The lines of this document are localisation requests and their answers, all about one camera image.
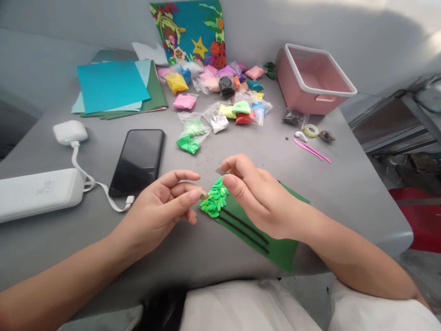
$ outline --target smartphone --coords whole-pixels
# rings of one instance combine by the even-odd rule
[[[111,197],[138,195],[158,178],[165,133],[130,130],[110,184]]]

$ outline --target black hair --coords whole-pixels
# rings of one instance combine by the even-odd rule
[[[175,286],[152,295],[142,303],[143,311],[133,331],[179,331],[187,288]]]

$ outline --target black clay strip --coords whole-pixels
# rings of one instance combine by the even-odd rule
[[[224,221],[225,223],[227,223],[229,226],[231,226],[233,229],[237,230],[238,232],[240,232],[241,234],[243,234],[245,237],[247,237],[248,239],[250,239],[252,242],[254,242],[257,246],[259,246],[261,249],[263,249],[263,251],[266,254],[269,254],[270,251],[267,250],[264,246],[262,246],[261,244],[259,244],[257,241],[255,241],[253,238],[251,238],[249,235],[247,235],[245,232],[243,232],[241,229],[239,229],[236,225],[234,225],[233,223],[231,223],[230,221],[224,219],[222,216],[218,216],[217,218],[220,218],[222,221]]]
[[[244,221],[242,221],[240,218],[238,218],[237,216],[231,214],[228,210],[226,209],[221,209],[222,211],[224,211],[227,215],[230,215],[232,218],[234,218],[236,221],[238,221],[239,223],[241,223],[243,226],[247,227],[249,230],[251,230],[254,234],[258,235],[264,242],[265,244],[269,245],[270,243],[268,242],[268,240],[265,239],[265,237],[263,235],[261,235],[259,232],[257,232],[255,229],[253,229],[251,226],[249,226],[247,223],[245,223]]]

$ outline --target pink plastic basket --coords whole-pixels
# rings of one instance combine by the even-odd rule
[[[286,44],[277,78],[289,109],[326,115],[357,89],[327,51]]]

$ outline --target charging cable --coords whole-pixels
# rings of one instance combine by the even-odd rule
[[[73,154],[72,154],[72,164],[73,166],[86,178],[85,186],[89,186],[83,190],[83,192],[89,192],[91,189],[93,189],[97,184],[102,187],[104,190],[104,193],[106,193],[107,199],[109,200],[110,206],[117,211],[117,212],[124,212],[127,211],[135,201],[134,195],[129,195],[125,201],[125,207],[124,209],[119,208],[115,201],[109,196],[109,188],[106,184],[97,182],[91,175],[89,175],[87,172],[85,172],[78,164],[77,162],[77,156],[78,156],[78,149],[79,149],[79,142],[73,141],[70,143],[70,145],[73,148]]]

